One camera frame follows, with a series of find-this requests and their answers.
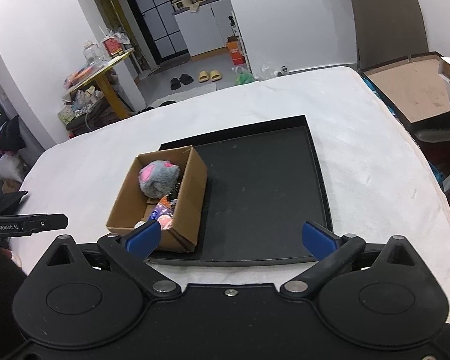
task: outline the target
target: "gray plush toy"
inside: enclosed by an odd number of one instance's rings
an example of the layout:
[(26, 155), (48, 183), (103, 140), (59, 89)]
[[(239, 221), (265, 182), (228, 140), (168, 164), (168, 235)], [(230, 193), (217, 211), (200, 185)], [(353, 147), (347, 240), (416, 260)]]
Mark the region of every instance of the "gray plush toy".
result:
[(138, 175), (142, 192), (152, 199), (161, 199), (170, 193), (179, 179), (180, 168), (170, 161), (153, 161)]

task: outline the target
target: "white bedsheet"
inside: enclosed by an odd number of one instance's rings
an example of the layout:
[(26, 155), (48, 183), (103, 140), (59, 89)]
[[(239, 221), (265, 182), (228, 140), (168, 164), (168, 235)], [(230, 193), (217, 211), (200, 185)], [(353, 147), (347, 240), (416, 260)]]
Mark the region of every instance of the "white bedsheet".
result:
[[(29, 273), (59, 234), (95, 242), (133, 158), (161, 143), (244, 124), (306, 115), (334, 231), (367, 242), (403, 234), (450, 302), (450, 209), (408, 133), (353, 70), (335, 67), (228, 88), (144, 112), (46, 151), (25, 179), (21, 214), (65, 213), (66, 230), (14, 238)], [(186, 283), (281, 285), (311, 264), (269, 267), (154, 267)]]

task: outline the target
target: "pink ear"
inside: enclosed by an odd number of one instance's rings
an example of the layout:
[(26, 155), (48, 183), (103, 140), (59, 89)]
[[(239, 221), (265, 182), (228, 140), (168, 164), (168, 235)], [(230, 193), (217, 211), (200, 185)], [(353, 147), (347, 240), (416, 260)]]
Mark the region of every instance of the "pink ear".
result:
[(149, 164), (145, 168), (143, 168), (139, 174), (139, 181), (141, 183), (144, 183), (145, 181), (147, 181), (150, 178), (150, 175), (152, 174), (152, 171), (154, 168), (155, 168), (155, 165), (152, 165), (152, 164)]

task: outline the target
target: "metal screw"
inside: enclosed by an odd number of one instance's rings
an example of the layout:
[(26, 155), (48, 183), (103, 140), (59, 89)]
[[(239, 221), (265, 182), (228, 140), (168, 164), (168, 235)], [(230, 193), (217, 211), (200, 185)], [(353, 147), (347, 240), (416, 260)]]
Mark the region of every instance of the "metal screw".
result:
[(285, 283), (285, 290), (294, 294), (308, 290), (308, 284), (301, 280), (292, 280)]
[(236, 289), (229, 288), (225, 290), (224, 294), (227, 296), (237, 296), (239, 292)]
[(154, 283), (154, 290), (157, 292), (172, 292), (176, 288), (176, 283), (171, 280), (160, 280)]

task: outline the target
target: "desk leg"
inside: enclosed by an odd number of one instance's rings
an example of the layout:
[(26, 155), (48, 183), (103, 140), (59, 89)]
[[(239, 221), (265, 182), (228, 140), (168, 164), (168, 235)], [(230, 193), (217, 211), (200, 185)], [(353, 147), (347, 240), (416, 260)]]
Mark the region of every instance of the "desk leg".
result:
[(108, 82), (108, 79), (105, 77), (105, 74), (100, 74), (99, 76), (95, 77), (95, 81), (100, 87), (100, 90), (105, 95), (105, 98), (107, 99), (108, 103), (114, 110), (115, 114), (120, 119), (126, 119), (130, 117), (127, 110), (123, 106), (123, 103), (119, 99), (119, 97), (116, 95), (115, 91), (113, 90), (112, 86)]

